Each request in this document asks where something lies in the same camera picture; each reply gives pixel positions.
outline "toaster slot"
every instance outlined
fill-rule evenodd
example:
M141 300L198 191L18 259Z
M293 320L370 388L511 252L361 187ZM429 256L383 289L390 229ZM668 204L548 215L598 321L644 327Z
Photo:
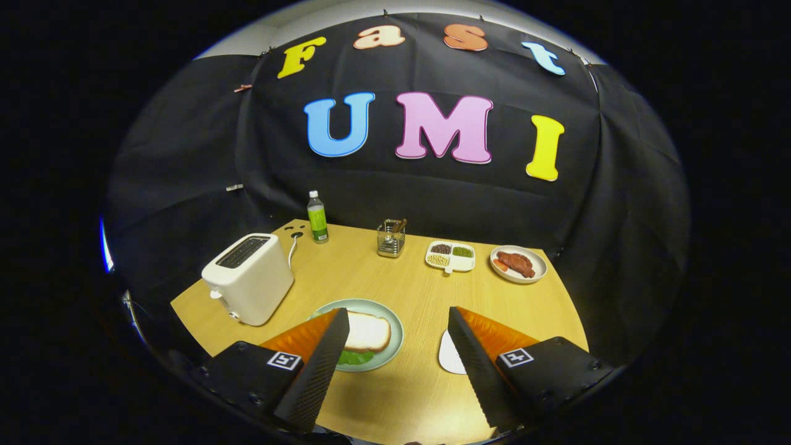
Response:
M247 238L234 247L233 250L226 253L223 258L220 258L216 265L224 268L237 268L252 256L255 251L260 249L262 245L266 244L267 241L269 241L269 237L253 236Z

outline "beans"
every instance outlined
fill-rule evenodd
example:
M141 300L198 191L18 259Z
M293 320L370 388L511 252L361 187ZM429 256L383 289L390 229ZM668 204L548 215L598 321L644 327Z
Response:
M429 255L428 261L431 264L434 264L434 265L437 265L437 266L447 266L448 264L450 264L450 261L448 260L448 258L445 258L445 257L443 257L441 255Z
M450 253L450 246L447 244L437 244L431 248L431 251L435 253L444 253L447 255Z
M454 247L453 254L457 257L472 258L472 251L470 249L465 249L464 247Z

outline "wooden table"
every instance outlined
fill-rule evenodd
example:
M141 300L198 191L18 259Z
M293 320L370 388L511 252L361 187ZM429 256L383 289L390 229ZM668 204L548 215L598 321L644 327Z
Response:
M447 276L424 261L434 238L407 234L401 256L387 258L377 254L375 230L333 224L328 229L329 242L321 245L313 242L304 220L274 232L286 255L293 242L289 234L299 230L305 236L297 239L292 259L294 284L263 326L234 321L209 297L203 280L171 302L212 356L238 340L262 343L340 299L370 299L395 312L404 330L401 351L372 371L335 372L316 419L325 428L388 445L488 439L494 429L486 423L469 379L445 371L437 358L450 306L473 310L538 340L563 336L588 350L577 310L541 250L534 251L547 262L547 274L536 283L516 284L492 270L489 254L496 245L466 242L475 249L475 268Z

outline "black fabric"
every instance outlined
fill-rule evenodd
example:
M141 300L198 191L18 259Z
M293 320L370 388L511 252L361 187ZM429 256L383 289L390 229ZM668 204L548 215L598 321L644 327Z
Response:
M453 23L480 27L489 47L447 47L444 28ZM406 41L352 46L378 25L399 26ZM283 51L318 36L327 43L304 70L278 79ZM566 74L543 69L522 41L555 53ZM233 92L247 83L253 88ZM313 152L304 106L334 99L330 133L341 139L350 128L343 99L360 92L376 95L365 145L341 158ZM455 160L458 139L443 158L431 149L421 159L398 158L404 110L395 98L406 92L430 94L445 116L464 96L491 100L491 163ZM525 172L536 144L533 115L565 127L556 181ZM430 146L425 136L423 145ZM227 192L233 184L244 188ZM115 160L108 244L133 297L172 320L170 300L214 255L247 233L304 218L312 189L330 223L373 229L406 217L411 234L544 249L591 353L616 366L656 331L685 268L685 178L668 133L634 88L610 67L586 66L537 37L429 13L347 22L261 57L191 62L141 113Z
M686 268L687 182L661 120L605 65L591 67L601 103L596 173L555 267L591 352L634 358L669 313Z
M485 51L460 51L443 42L450 24L474 25L486 33ZM355 49L363 29L396 25L407 40L394 47ZM323 36L327 43L304 62L305 69L277 78L282 49ZM566 70L544 70L522 41L541 43L558 55ZM283 44L264 56L255 78L242 174L250 193L268 199L285 190L295 208L318 189L327 220L376 228L385 218L406 217L410 233L468 241L530 245L553 252L568 236L585 198L596 158L599 119L592 80L582 61L563 48L513 29L445 14L394 14L337 25ZM341 158L314 153L307 140L303 108L334 99L330 133L349 133L352 93L371 92L365 145ZM487 118L491 163L458 162L449 154L402 159L403 106L396 96L426 92L448 116L464 96L494 103ZM566 127L558 149L558 181L530 178L525 166L536 144L533 115L549 116ZM423 136L423 145L429 146Z

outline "utensil holder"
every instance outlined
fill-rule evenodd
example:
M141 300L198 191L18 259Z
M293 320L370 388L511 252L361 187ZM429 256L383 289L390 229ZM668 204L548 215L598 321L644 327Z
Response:
M377 227L377 253L382 257L396 258L403 251L404 241L407 238L406 227L393 232L393 228L399 222L398 219L385 219Z

